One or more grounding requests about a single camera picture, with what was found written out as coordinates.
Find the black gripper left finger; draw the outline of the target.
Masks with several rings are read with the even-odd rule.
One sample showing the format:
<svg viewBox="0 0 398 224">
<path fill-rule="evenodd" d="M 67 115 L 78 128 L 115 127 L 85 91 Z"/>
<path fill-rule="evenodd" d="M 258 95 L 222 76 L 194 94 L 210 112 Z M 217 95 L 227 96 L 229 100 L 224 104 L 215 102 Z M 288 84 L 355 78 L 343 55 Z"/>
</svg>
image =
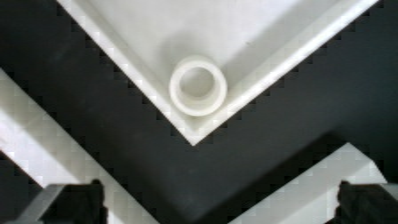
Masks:
<svg viewBox="0 0 398 224">
<path fill-rule="evenodd" d="M 94 179 L 48 185 L 9 224 L 107 224 L 107 218 L 105 186 Z"/>
</svg>

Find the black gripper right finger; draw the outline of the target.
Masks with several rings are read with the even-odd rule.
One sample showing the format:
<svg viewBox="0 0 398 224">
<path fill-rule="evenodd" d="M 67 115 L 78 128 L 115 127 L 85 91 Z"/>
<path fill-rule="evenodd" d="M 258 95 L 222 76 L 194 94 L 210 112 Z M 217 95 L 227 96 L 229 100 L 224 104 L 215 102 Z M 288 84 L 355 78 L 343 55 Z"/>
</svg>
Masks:
<svg viewBox="0 0 398 224">
<path fill-rule="evenodd" d="M 398 224 L 398 184 L 343 181 L 330 224 Z"/>
</svg>

